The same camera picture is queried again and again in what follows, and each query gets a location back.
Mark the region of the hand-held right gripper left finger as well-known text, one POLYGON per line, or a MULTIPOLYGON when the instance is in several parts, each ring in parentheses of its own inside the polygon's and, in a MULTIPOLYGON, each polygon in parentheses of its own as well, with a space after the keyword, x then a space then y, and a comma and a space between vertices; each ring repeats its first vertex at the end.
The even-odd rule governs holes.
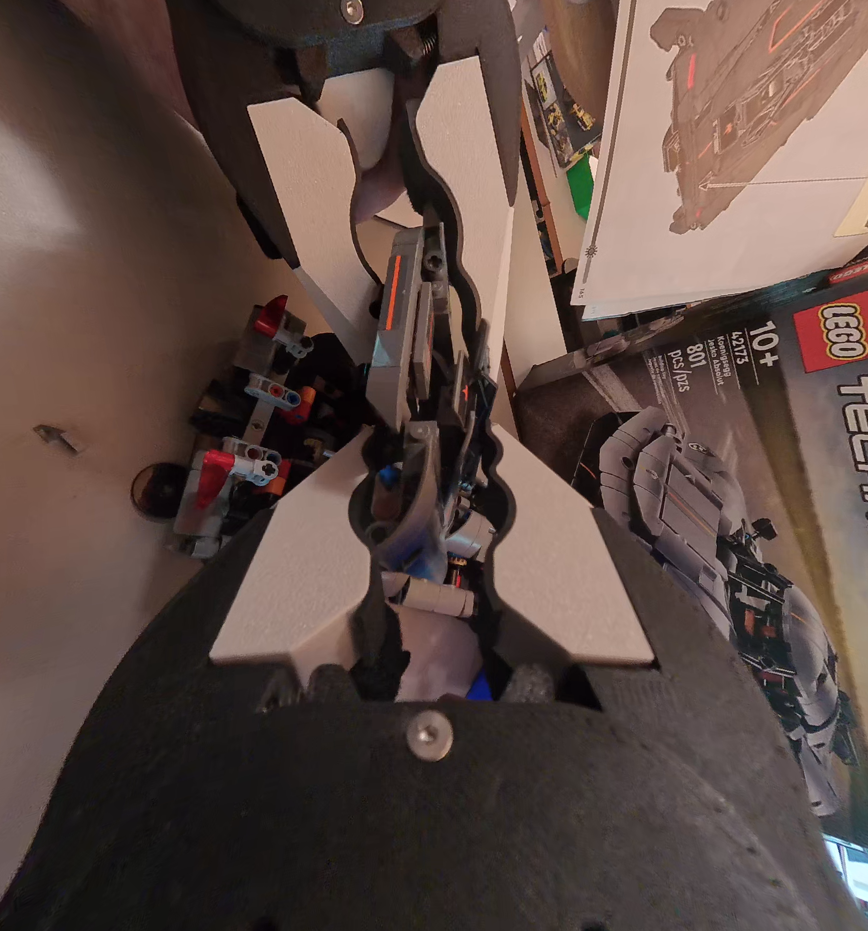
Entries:
POLYGON ((370 588, 370 552, 349 519, 368 476, 372 429, 277 503, 225 622, 209 650, 216 665, 279 662, 307 684, 320 666, 358 662, 352 620, 370 588))

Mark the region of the white instruction booklet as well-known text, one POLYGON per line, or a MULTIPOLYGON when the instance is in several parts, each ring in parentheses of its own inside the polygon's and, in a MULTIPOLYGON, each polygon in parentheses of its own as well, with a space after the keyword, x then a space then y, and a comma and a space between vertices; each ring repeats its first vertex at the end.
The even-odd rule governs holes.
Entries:
POLYGON ((868 245, 868 1, 621 2, 573 303, 593 320, 868 245))

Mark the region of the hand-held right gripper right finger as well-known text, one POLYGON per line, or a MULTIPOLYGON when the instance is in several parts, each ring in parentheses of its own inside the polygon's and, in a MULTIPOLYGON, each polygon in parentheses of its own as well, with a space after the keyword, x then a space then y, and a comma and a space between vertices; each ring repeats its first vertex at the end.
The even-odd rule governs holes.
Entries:
POLYGON ((482 579, 482 646, 510 669, 656 662, 590 502, 503 427, 490 426, 496 538, 482 579))

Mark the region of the grey lego door panel assembly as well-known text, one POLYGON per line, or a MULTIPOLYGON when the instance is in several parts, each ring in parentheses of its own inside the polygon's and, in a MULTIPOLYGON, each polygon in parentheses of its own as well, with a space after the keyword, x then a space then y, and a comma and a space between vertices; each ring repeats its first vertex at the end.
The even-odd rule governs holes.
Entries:
POLYGON ((472 502, 497 384, 489 373, 488 324, 460 307, 471 331, 455 335, 444 223, 396 235, 386 274, 366 399, 378 423, 361 454, 368 475, 353 518, 380 570, 446 580, 451 557, 485 544, 452 542, 472 502))

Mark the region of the black round lego dish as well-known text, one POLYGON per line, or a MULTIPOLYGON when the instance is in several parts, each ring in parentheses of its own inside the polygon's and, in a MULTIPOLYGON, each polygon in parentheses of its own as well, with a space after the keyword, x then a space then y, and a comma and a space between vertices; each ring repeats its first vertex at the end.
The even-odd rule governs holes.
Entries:
POLYGON ((144 518, 170 521, 182 503, 189 469, 185 465, 159 462, 142 469, 133 479, 129 499, 144 518))

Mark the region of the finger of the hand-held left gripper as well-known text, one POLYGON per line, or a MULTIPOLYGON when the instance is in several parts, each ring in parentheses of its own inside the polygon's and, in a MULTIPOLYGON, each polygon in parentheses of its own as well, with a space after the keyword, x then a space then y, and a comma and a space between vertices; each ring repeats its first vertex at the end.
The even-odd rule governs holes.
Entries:
POLYGON ((356 164, 347 135, 299 99, 253 103, 248 114, 297 257, 295 274, 357 363, 371 361, 382 284, 355 235, 356 164))
POLYGON ((408 105, 417 146, 417 204, 430 199, 443 225, 452 286, 466 309, 467 339, 487 323, 488 356, 502 355, 514 218, 516 157, 511 178, 499 153, 479 55, 438 64, 423 97, 408 105))

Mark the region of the dark lego set box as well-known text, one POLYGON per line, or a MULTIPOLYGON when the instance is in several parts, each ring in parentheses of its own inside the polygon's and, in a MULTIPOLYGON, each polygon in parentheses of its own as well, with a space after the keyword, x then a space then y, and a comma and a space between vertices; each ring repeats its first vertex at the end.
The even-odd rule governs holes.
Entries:
POLYGON ((868 247, 533 367, 521 438, 705 610, 868 846, 868 247))

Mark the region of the green plastic bin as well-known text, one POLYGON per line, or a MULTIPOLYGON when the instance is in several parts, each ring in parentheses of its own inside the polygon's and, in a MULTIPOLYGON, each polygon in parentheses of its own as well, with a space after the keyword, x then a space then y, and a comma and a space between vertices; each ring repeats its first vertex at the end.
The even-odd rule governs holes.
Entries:
POLYGON ((581 153, 566 170, 566 179, 574 209, 584 221, 588 219, 591 210, 594 189, 592 165, 593 157, 587 151, 581 153))

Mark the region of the black box with yellow car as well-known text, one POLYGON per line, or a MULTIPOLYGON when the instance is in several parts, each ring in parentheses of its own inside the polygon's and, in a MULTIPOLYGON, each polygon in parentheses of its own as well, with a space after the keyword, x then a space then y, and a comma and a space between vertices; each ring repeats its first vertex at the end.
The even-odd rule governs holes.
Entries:
POLYGON ((602 122, 578 104, 565 87, 550 51, 537 60, 530 74, 537 122, 544 128, 559 168, 568 170, 601 141, 602 122))

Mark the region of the partly built lego car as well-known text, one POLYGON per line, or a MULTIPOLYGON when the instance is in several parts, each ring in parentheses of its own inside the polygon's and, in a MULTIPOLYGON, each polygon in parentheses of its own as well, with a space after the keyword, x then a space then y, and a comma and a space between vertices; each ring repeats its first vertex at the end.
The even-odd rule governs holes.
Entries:
POLYGON ((173 523, 174 547, 207 561, 255 516, 279 504, 364 428, 369 490, 358 495, 367 544, 386 599, 471 620, 495 527, 475 506, 482 427, 496 384, 488 325, 474 354, 449 349, 451 322, 422 286, 409 338, 408 412, 390 427, 367 400, 374 368, 352 363, 332 333, 309 336, 280 295, 256 305, 234 360, 204 390, 173 523))

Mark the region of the grey lego hinge panel piece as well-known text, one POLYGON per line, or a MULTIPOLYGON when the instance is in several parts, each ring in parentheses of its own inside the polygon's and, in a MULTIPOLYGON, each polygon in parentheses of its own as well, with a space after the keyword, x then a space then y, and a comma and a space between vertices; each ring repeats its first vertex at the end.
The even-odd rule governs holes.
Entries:
POLYGON ((35 425, 32 432, 46 445, 71 456, 79 456, 88 448, 88 444, 76 433, 56 425, 35 425))

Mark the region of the person's left hand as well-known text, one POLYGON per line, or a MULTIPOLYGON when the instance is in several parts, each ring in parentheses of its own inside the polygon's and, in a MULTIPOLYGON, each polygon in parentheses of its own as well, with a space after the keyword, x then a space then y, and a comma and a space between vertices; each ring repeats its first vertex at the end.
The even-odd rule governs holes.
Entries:
POLYGON ((406 191, 402 160, 397 151, 387 152, 358 181, 352 202, 354 225, 368 222, 388 209, 406 191))

